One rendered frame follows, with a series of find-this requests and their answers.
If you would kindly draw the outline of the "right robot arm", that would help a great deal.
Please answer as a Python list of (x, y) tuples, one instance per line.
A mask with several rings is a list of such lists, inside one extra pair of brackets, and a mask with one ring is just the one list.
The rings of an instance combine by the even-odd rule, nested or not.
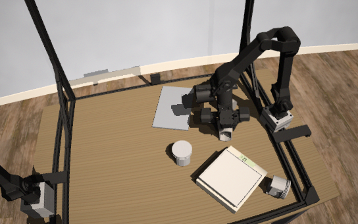
[(35, 188), (30, 176), (22, 178), (19, 175), (12, 175), (0, 166), (0, 187), (1, 196), (8, 202), (20, 197), (24, 200), (25, 206), (39, 203), (40, 187)]

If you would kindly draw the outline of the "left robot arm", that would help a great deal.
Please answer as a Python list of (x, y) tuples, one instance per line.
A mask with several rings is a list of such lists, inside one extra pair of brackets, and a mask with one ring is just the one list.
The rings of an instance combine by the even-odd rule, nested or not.
[[(273, 38), (277, 38), (277, 41), (272, 40)], [(236, 82), (240, 74), (266, 50), (279, 51), (278, 78), (275, 84), (271, 84), (270, 90), (275, 103), (269, 111), (277, 120), (284, 118), (288, 115), (287, 111), (293, 108), (289, 83), (293, 59), (300, 45), (300, 39), (289, 26), (258, 33), (256, 38), (233, 60), (222, 64), (215, 70), (209, 79), (210, 84), (195, 86), (196, 102), (212, 102), (216, 95), (220, 103), (231, 102), (232, 90), (238, 89)], [(232, 107), (228, 109), (219, 107), (218, 117), (221, 128), (233, 128), (239, 123), (239, 115), (235, 114)]]

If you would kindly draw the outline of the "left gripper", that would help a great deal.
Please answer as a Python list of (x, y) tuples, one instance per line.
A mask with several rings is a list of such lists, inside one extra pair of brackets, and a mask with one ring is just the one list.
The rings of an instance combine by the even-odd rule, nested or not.
[[(228, 107), (232, 107), (232, 101), (229, 103), (220, 103), (217, 101), (217, 111), (210, 112), (211, 108), (201, 108), (200, 111), (200, 122), (213, 124), (217, 132), (217, 117), (219, 107), (223, 107), (223, 109), (228, 109)], [(234, 112), (235, 114), (239, 115), (239, 123), (242, 123), (243, 121), (250, 121), (249, 107), (239, 107), (239, 109), (236, 109)]]

